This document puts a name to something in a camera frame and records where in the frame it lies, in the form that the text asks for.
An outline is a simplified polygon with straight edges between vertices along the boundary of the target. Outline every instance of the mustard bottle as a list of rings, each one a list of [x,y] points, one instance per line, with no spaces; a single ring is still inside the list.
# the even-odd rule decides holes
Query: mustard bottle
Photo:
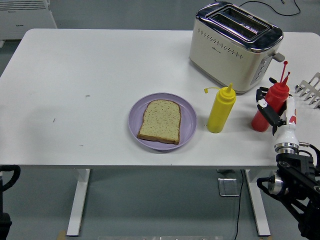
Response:
[[[208,123],[206,125],[208,130],[212,133],[217,134],[222,131],[231,109],[236,102],[236,92],[232,86],[233,84],[230,83],[228,87],[221,88],[215,96]]]

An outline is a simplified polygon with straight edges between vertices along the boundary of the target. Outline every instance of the white table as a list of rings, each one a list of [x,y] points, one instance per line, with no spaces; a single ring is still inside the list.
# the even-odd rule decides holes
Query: white table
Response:
[[[271,129],[251,129],[257,88],[237,96],[223,131],[210,133],[216,92],[204,88],[216,84],[189,60],[191,39],[192,31],[98,29],[33,29],[22,39],[0,78],[1,164],[77,169],[67,235],[79,234],[90,169],[111,165],[246,169],[258,234],[270,235],[255,177],[276,168],[276,153]],[[314,33],[286,32],[279,52],[292,90],[320,71]],[[258,87],[271,86],[282,69],[272,61]],[[197,113],[193,138],[174,151],[149,149],[129,131],[131,107],[153,93],[178,95]],[[320,112],[293,95],[296,135],[316,145]]]

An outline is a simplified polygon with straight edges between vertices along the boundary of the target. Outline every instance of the gray floor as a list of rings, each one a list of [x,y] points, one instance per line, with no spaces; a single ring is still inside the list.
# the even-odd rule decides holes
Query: gray floor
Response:
[[[192,30],[197,10],[208,0],[51,0],[58,28]],[[230,1],[237,5],[245,1]],[[278,12],[298,10],[293,0],[264,0]],[[301,14],[281,16],[268,6],[247,3],[244,9],[285,32],[320,35],[319,0],[297,1]],[[0,74],[19,41],[0,48]],[[99,236],[223,236],[236,233],[238,197],[219,196],[214,169],[178,167],[109,167],[93,169],[79,240]],[[4,211],[13,221],[8,240],[54,240],[68,227],[76,179],[70,169],[22,168],[21,177],[4,193]],[[302,240],[295,219],[277,201],[262,196],[273,240]],[[243,186],[238,240],[259,239],[246,184]]]

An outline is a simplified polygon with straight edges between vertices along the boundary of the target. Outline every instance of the toaster vent hole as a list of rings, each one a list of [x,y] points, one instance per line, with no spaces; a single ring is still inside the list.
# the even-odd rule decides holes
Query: toaster vent hole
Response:
[[[220,41],[216,40],[215,38],[213,38],[212,36],[210,36],[209,34],[205,33],[203,30],[201,30],[200,28],[198,28],[198,33],[200,33],[202,36],[204,36],[205,38],[207,38],[208,40],[210,40],[210,42],[213,42],[214,44],[216,44],[217,46],[219,46],[220,48],[228,51],[228,53],[231,53],[232,55],[236,56],[237,58],[242,59],[243,56],[242,54],[239,54],[238,52],[232,50],[230,47],[227,47],[226,45],[224,45],[223,43],[220,43]]]

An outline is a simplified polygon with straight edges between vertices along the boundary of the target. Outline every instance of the red squeeze bottle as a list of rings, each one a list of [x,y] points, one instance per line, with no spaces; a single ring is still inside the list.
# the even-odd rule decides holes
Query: red squeeze bottle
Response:
[[[288,76],[290,72],[288,72],[288,76],[282,81],[286,64],[288,62],[284,62],[284,68],[281,76],[281,81],[276,82],[271,86],[268,92],[265,95],[265,101],[270,105],[274,111],[277,113],[280,112],[282,106],[289,96],[289,87],[287,86]],[[270,126],[269,122],[265,119],[265,117],[258,110],[251,122],[252,128],[258,132],[265,132]]]

